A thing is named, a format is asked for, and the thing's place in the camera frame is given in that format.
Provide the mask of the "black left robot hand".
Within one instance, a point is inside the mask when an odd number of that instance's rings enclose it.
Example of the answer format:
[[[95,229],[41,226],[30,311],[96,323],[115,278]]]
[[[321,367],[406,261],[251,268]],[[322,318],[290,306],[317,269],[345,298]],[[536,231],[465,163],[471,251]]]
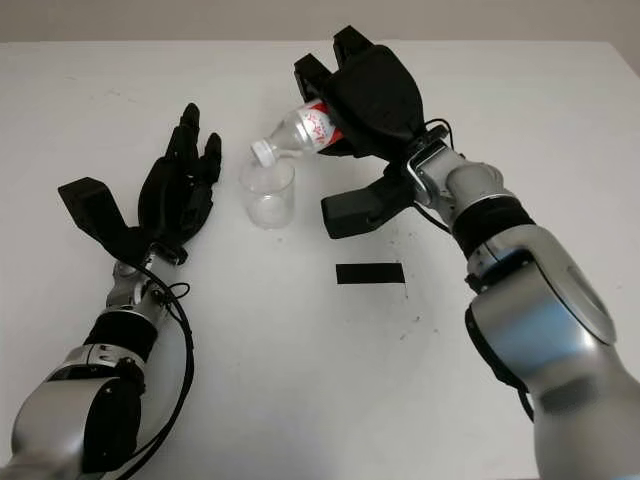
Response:
[[[206,223],[213,207],[213,186],[222,167],[221,137],[213,132],[198,151],[200,110],[190,103],[174,127],[166,151],[155,161],[138,200],[138,220],[153,248],[182,264],[185,244]]]

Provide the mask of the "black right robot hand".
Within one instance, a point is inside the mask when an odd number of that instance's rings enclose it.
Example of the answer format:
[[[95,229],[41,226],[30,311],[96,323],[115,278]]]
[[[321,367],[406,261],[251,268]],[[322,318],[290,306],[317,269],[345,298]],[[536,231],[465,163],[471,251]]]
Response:
[[[342,137],[323,148],[328,156],[402,159],[425,131],[418,86],[394,52],[374,44],[352,26],[334,35],[338,69],[314,55],[294,63],[302,98],[320,100]]]

